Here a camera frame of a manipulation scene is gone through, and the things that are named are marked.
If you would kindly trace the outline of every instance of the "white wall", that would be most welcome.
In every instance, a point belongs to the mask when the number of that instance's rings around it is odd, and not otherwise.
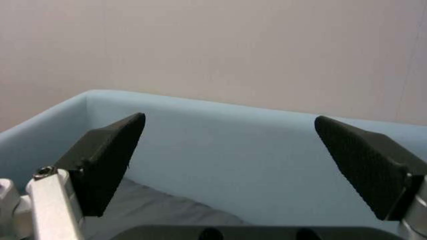
[[[427,125],[427,0],[1,0],[0,131],[89,89]]]

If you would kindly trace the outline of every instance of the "hole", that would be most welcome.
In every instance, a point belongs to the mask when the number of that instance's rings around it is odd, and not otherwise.
[[[49,174],[52,171],[52,168],[50,167],[43,167],[41,169],[38,170],[37,174],[40,175],[45,175],[45,174]]]
[[[315,231],[310,228],[301,228],[296,232],[295,240],[322,240]]]
[[[198,236],[198,240],[223,240],[223,234],[216,228],[210,227],[203,230]]]

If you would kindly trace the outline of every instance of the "textured rubber pad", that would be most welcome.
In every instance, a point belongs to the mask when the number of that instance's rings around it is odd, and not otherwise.
[[[56,162],[69,172],[84,216],[102,216],[138,144],[145,115],[136,113],[88,131]]]
[[[380,220],[400,220],[427,164],[384,134],[319,116],[315,129],[341,173]]]

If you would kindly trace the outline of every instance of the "gray fabric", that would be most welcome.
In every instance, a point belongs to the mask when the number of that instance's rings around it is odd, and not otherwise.
[[[185,197],[123,179],[102,217],[86,217],[83,234],[107,240],[139,225],[244,225],[238,217]]]

